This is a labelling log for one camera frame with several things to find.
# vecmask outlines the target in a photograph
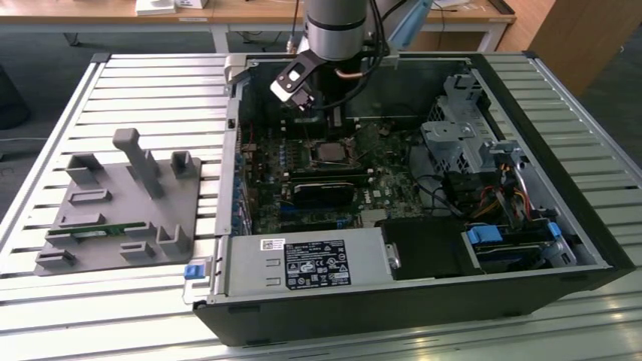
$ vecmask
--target warning label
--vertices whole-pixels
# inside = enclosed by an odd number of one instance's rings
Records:
[[[284,277],[291,290],[348,285],[343,240],[285,244]]]

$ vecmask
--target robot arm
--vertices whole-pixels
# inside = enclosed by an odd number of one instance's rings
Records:
[[[432,0],[308,0],[308,49],[272,82],[269,89],[277,98],[301,110],[329,110],[343,105],[365,87],[389,47],[402,50],[410,45],[431,3]],[[369,65],[363,71],[364,58],[369,58]]]

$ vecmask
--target blue latch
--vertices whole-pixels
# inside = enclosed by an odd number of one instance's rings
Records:
[[[551,231],[552,237],[558,238],[562,235],[562,230],[559,229],[558,223],[550,222],[548,229]]]
[[[500,242],[503,240],[496,226],[475,226],[466,234],[471,244]]]
[[[184,266],[183,277],[185,280],[199,280],[204,278],[204,265]]]

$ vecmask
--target metal table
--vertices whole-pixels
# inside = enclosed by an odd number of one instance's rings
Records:
[[[487,59],[642,265],[639,169],[539,60],[490,53]],[[558,360],[628,358],[642,352],[639,270],[526,317],[244,348],[221,345],[192,316],[181,299],[181,265],[33,276],[34,256],[69,181],[61,169],[76,152],[95,152],[100,162],[124,161],[111,145],[120,127],[139,129],[140,145],[156,159],[189,149],[204,161],[195,256],[212,252],[227,106],[223,64],[220,54],[113,55],[108,62],[91,63],[0,225],[2,360]],[[499,126],[510,138],[500,120]]]

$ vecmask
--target table leg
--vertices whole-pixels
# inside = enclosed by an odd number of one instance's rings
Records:
[[[77,47],[80,45],[77,32],[64,32],[62,35],[70,47]]]
[[[479,43],[478,51],[490,52],[495,51],[499,41],[502,40],[503,32],[506,31],[506,23],[495,23],[483,35],[482,42]]]
[[[212,25],[213,47],[217,53],[229,53],[228,47],[228,26],[224,24]]]

